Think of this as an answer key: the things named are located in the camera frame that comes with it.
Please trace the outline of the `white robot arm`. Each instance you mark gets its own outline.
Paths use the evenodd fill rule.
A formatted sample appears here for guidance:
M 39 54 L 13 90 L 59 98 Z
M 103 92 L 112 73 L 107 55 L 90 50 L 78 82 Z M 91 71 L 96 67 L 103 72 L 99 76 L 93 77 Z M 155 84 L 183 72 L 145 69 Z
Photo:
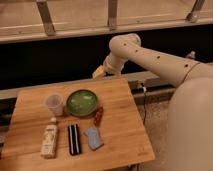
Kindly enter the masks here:
M 168 109 L 166 171 L 213 171 L 213 66 L 141 46 L 138 35 L 118 35 L 92 74 L 119 76 L 132 61 L 176 90 Z

